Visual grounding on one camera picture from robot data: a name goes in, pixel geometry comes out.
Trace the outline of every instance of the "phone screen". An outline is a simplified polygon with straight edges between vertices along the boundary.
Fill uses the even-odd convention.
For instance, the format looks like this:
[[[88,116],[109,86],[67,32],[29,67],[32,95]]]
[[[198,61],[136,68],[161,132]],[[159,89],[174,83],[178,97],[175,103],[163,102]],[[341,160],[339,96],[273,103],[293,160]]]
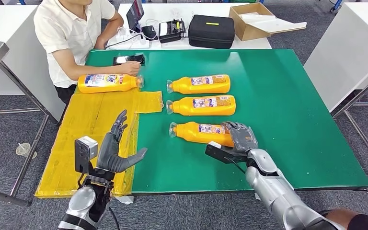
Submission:
[[[144,65],[145,57],[143,56],[143,54],[131,55],[131,56],[117,56],[117,57],[114,57],[114,66],[120,65],[127,61],[137,61],[137,62],[140,62],[141,65]]]

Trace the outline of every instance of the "cardboard box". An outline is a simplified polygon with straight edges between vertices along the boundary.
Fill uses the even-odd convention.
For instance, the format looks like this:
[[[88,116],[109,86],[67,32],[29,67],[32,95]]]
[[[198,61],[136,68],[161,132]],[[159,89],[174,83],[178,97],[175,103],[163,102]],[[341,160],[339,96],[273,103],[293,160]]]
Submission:
[[[257,13],[256,15],[268,15],[272,17],[269,21],[260,21],[257,23],[245,22],[241,14]],[[235,34],[241,41],[247,41],[262,37],[270,37],[272,34],[305,29],[307,23],[289,23],[278,19],[263,4],[251,3],[241,6],[232,6],[229,11],[229,17],[233,19]]]

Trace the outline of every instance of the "bottle label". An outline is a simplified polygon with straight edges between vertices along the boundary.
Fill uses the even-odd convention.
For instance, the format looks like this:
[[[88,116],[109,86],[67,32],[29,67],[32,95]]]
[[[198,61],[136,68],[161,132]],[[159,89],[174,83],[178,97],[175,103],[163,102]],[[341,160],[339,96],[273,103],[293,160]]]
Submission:
[[[211,75],[191,78],[192,85],[203,85],[203,84],[213,84],[213,83],[225,83],[225,77],[223,75]]]
[[[230,98],[228,96],[218,97],[203,97],[193,99],[194,108],[206,108],[230,105]]]
[[[200,133],[225,134],[225,128],[223,126],[217,126],[217,125],[200,124],[198,127],[198,131]]]
[[[123,74],[88,74],[85,85],[88,87],[103,87],[122,84]]]

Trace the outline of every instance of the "silver robotic arm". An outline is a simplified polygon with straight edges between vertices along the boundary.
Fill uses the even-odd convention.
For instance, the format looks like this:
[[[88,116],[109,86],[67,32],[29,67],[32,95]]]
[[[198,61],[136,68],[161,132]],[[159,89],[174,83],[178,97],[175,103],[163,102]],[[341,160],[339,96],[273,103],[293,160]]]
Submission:
[[[127,119],[126,113],[126,110],[121,112],[111,131],[105,135],[95,168],[90,160],[97,156],[98,143],[89,137],[75,140],[75,170],[87,176],[71,197],[66,214],[57,229],[98,229],[112,198],[111,190],[114,187],[115,173],[121,173],[143,159],[146,148],[140,149],[136,155],[128,158],[118,155],[119,142],[127,127],[126,124],[123,125]]]
[[[250,127],[236,122],[225,122],[223,125],[230,132],[234,147],[211,142],[207,145],[206,154],[224,163],[246,162],[246,180],[282,229],[344,230],[300,199],[270,155],[258,148]]]

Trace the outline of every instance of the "black case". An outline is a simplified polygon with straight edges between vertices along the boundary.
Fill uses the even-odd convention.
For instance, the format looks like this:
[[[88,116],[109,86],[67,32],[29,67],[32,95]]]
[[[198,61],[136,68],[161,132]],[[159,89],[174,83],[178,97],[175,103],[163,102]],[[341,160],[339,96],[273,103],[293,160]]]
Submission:
[[[188,40],[192,46],[229,49],[234,39],[232,18],[194,15],[190,22]]]

